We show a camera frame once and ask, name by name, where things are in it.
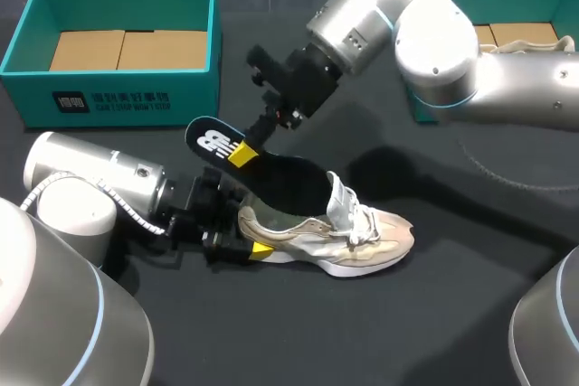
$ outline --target cardboard box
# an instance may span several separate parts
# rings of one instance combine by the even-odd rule
[[[118,70],[203,69],[207,32],[127,32]]]
[[[516,40],[535,44],[553,44],[559,41],[550,23],[491,24],[490,29],[499,47]]]
[[[118,70],[132,32],[162,59]],[[185,126],[217,114],[221,40],[217,0],[28,0],[0,79],[28,127]]]
[[[479,37],[479,44],[480,45],[497,45],[495,41],[495,37],[490,30],[490,26],[475,26],[474,30],[477,32],[477,36]],[[484,52],[490,52],[491,48],[483,49]]]
[[[116,70],[124,31],[63,32],[50,71]]]
[[[453,1],[475,25],[492,24],[498,45],[517,39],[556,42],[566,35],[579,42],[579,0]],[[412,95],[409,100],[417,122],[436,122],[431,110],[444,110],[427,108]]]

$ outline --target cardboard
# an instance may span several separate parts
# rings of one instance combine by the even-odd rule
[[[62,32],[50,71],[116,70],[124,31]]]
[[[495,41],[495,37],[493,36],[489,25],[474,26],[474,30],[477,32],[477,36],[479,37],[479,44],[497,45],[497,42]],[[484,52],[490,52],[492,48],[484,48],[482,50]]]
[[[207,32],[127,32],[119,70],[204,69]]]
[[[553,44],[559,39],[550,23],[491,24],[497,46],[523,40],[535,44]]]

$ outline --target new balance logo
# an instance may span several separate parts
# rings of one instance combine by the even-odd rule
[[[214,151],[221,158],[229,157],[239,146],[237,142],[232,143],[229,137],[215,130],[209,130],[205,136],[199,137],[197,144],[211,153]]]

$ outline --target black table surface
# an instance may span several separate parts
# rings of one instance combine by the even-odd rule
[[[220,117],[239,128],[262,111],[244,64],[260,43],[284,59],[306,41],[312,8],[223,14]],[[15,19],[0,20],[0,50]],[[24,160],[41,132],[24,129],[0,90],[0,196],[19,203]],[[65,132],[199,174],[182,128]],[[516,385],[508,322],[517,301],[574,246],[579,193],[538,194],[490,180],[579,184],[579,135],[525,127],[418,126],[386,51],[297,132],[269,148],[342,175],[363,202],[415,225],[412,254],[367,278],[340,280],[308,264],[207,267],[121,234],[117,281],[150,318],[154,386]]]

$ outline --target white shoelace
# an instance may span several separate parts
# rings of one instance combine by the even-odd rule
[[[359,246],[368,241],[380,240],[376,216],[372,209],[358,201],[356,192],[349,187],[345,188],[352,195],[353,210],[349,213],[348,219],[353,226],[349,231],[331,231],[330,235],[348,237],[348,244],[351,246]]]

